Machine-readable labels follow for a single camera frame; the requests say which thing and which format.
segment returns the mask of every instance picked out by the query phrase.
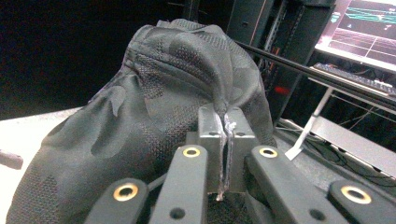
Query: dark background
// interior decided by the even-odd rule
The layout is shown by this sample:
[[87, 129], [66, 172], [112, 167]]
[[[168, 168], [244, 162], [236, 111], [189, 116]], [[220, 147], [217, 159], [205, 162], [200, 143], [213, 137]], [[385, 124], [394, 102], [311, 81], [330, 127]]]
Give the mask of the dark background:
[[[87, 104], [120, 69], [134, 33], [182, 17], [184, 1], [14, 0], [0, 4], [0, 119]], [[201, 1], [226, 28], [233, 1]]]

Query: black bag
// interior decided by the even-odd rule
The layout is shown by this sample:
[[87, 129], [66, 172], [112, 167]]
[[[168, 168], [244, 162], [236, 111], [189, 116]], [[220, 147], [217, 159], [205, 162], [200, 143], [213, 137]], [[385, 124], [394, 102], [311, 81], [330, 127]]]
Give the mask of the black bag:
[[[186, 132], [196, 131], [198, 108], [210, 103], [222, 119], [239, 106], [261, 143], [275, 145], [259, 70], [218, 26], [175, 20], [142, 27], [120, 71], [43, 140], [7, 223], [80, 223], [112, 182], [156, 179]], [[234, 211], [244, 211], [242, 203], [209, 197], [209, 206], [209, 222], [248, 222]]]

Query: table surface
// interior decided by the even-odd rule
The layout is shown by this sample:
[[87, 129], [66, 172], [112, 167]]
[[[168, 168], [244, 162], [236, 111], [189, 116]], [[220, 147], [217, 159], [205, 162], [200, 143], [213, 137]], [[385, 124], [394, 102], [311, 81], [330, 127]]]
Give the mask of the table surface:
[[19, 119], [0, 120], [0, 148], [23, 157], [20, 170], [0, 164], [0, 223], [6, 223], [12, 197], [30, 161], [40, 149], [42, 139], [56, 125], [79, 108]]

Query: computer monitor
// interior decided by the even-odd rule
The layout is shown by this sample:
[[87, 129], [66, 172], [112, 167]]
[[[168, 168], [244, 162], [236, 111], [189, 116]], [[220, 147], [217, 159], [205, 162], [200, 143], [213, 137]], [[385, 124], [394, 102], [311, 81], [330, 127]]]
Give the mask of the computer monitor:
[[336, 0], [316, 49], [396, 73], [396, 1]]

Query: keyboard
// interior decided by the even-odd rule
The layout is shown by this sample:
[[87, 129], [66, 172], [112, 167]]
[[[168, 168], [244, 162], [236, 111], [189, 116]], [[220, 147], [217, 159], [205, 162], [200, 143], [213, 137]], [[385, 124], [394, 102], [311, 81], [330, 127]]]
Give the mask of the keyboard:
[[368, 88], [371, 89], [371, 91], [380, 92], [383, 95], [396, 97], [396, 89], [387, 83], [350, 74], [346, 71], [331, 67], [330, 65], [324, 63], [317, 63], [311, 68], [324, 72], [326, 73], [326, 75], [331, 75], [334, 77], [339, 77], [341, 79], [346, 79], [348, 81], [351, 81], [352, 84], [354, 85], [365, 87], [365, 89]]

